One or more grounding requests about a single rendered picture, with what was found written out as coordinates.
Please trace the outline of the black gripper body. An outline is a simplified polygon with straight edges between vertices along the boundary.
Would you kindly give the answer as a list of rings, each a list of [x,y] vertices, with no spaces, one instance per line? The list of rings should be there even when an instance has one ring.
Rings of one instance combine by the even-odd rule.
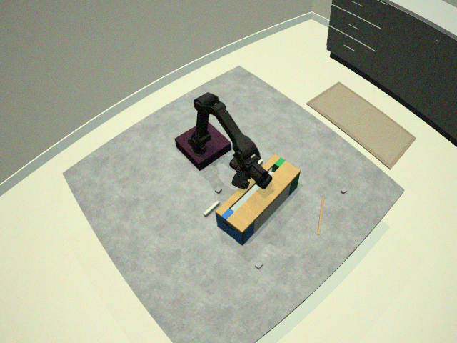
[[[236,158],[235,158],[235,157],[230,161],[229,166],[230,166],[231,168],[233,168],[234,170],[238,169],[238,170],[241,170],[241,173],[243,172],[243,173],[246,173],[246,174],[247,174],[247,171],[243,171],[243,170],[240,168],[240,166],[237,164],[237,161],[236,161]],[[248,175],[248,174],[247,174],[247,175]],[[259,187],[261,187],[262,189],[265,189],[265,188],[268,186],[268,184],[271,182],[271,180],[272,180],[272,176],[269,174],[267,180],[266,180],[264,183],[258,184],[258,183],[256,182],[256,184],[257,184]]]

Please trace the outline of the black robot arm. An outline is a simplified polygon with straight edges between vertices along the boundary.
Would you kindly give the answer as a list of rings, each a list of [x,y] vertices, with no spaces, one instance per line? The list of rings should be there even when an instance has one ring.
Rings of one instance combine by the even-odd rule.
[[[230,137],[235,152],[233,156],[236,158],[237,164],[248,174],[236,169],[232,185],[243,190],[248,189],[250,177],[258,184],[264,183],[268,178],[268,172],[258,163],[261,159],[260,151],[249,136],[242,134],[236,122],[227,112],[225,104],[220,102],[216,95],[206,92],[194,100],[194,109],[197,110],[197,121],[196,131],[187,140],[192,146],[190,151],[200,157],[208,150],[205,143],[211,140],[211,135],[207,132],[211,114],[217,118]],[[254,154],[255,156],[251,158]]]

